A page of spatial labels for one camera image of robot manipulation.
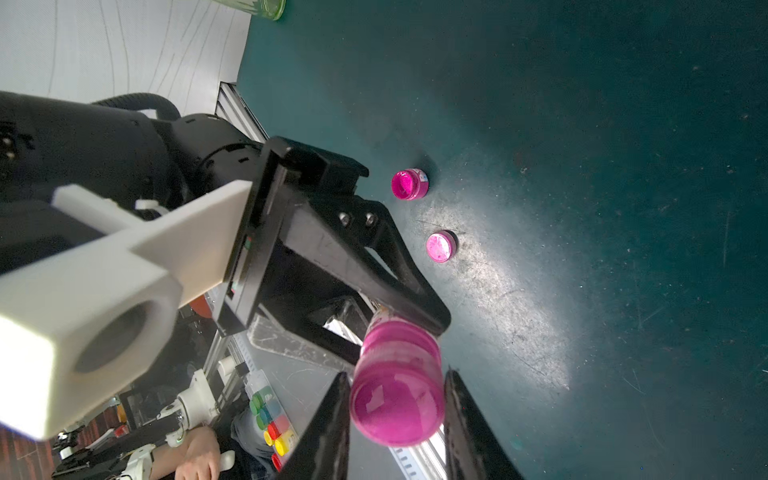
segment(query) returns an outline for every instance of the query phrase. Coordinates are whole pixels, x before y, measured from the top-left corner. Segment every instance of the black cable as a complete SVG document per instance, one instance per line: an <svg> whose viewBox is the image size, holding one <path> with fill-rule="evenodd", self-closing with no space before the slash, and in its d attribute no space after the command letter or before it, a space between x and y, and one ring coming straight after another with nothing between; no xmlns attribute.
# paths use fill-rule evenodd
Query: black cable
<svg viewBox="0 0 768 480"><path fill-rule="evenodd" d="M170 100L156 94L137 93L118 95L95 101L94 105L102 107L121 108L123 110L154 110L158 120L173 121L181 117L179 111Z"/></svg>

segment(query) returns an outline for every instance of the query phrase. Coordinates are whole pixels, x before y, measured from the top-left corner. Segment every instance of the pink lid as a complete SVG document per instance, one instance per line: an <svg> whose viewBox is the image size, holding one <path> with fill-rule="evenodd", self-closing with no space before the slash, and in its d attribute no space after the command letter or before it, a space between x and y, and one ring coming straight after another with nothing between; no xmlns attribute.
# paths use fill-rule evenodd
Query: pink lid
<svg viewBox="0 0 768 480"><path fill-rule="evenodd" d="M375 349L379 344L386 344L389 342L409 342L420 349L425 350L433 359L437 362L438 366L442 366L442 358L440 356L440 347L438 346L435 338L426 330L413 325L412 323L401 321L390 321L386 325L381 325L382 328L373 328L366 335L365 342L362 343L360 350L360 356L364 356L366 352Z"/></svg>
<svg viewBox="0 0 768 480"><path fill-rule="evenodd" d="M392 177L392 193L400 200L416 200L427 194L429 180L418 168L402 170Z"/></svg>
<svg viewBox="0 0 768 480"><path fill-rule="evenodd" d="M440 230L429 236L426 247L429 258L437 263L443 263L456 253L456 240L447 230Z"/></svg>

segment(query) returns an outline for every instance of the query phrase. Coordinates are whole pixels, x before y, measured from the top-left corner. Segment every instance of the white wall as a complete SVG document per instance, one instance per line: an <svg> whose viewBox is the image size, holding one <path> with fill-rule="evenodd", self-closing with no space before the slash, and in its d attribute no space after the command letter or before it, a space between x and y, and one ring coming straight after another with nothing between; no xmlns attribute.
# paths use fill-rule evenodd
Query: white wall
<svg viewBox="0 0 768 480"><path fill-rule="evenodd" d="M214 113L250 15L209 0L0 0L0 90L92 102L137 91Z"/></svg>

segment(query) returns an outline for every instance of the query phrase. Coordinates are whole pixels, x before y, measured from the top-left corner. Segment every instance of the magenta paint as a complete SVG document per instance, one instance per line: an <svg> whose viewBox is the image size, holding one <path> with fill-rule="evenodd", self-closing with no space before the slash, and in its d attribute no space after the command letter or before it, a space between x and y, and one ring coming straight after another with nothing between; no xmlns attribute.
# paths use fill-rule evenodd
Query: magenta paint
<svg viewBox="0 0 768 480"><path fill-rule="evenodd" d="M429 236L426 249L429 258L435 262L447 262L456 253L456 240L447 230L440 230Z"/></svg>
<svg viewBox="0 0 768 480"><path fill-rule="evenodd" d="M380 309L362 343L349 410L357 429L381 445L417 445L434 435L445 418L435 338Z"/></svg>
<svg viewBox="0 0 768 480"><path fill-rule="evenodd" d="M392 177L392 193L400 200L416 200L429 190L427 174L418 168L401 170Z"/></svg>

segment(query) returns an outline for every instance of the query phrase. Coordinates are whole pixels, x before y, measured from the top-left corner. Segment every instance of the table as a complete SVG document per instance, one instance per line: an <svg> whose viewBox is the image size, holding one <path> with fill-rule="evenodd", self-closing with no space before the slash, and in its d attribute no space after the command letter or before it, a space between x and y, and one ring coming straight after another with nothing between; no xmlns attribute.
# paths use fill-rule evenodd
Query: table
<svg viewBox="0 0 768 480"><path fill-rule="evenodd" d="M238 88L354 157L526 478L768 476L766 5L289 0ZM389 191L421 167L422 200ZM456 258L425 255L457 233Z"/></svg>

